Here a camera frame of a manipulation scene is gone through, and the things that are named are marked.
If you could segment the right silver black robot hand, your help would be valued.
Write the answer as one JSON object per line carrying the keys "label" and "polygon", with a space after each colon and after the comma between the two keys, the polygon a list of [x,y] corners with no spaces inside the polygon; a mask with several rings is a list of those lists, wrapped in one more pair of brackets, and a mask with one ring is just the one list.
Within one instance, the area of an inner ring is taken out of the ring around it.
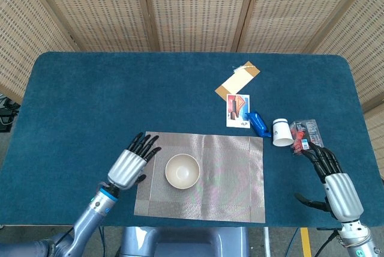
{"label": "right silver black robot hand", "polygon": [[309,150],[301,154],[310,160],[325,190],[325,200],[312,201],[295,193],[295,198],[305,206],[329,212],[341,223],[355,222],[364,212],[358,193],[347,173],[332,151],[312,142]]}

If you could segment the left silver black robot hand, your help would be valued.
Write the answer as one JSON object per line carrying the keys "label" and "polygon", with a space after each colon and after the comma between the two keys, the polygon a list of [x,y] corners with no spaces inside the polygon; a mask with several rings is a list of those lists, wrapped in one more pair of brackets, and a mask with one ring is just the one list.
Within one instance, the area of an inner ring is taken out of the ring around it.
{"label": "left silver black robot hand", "polygon": [[154,148],[158,138],[159,135],[138,133],[110,168],[108,182],[120,190],[127,190],[142,181],[143,169],[161,150],[161,147]]}

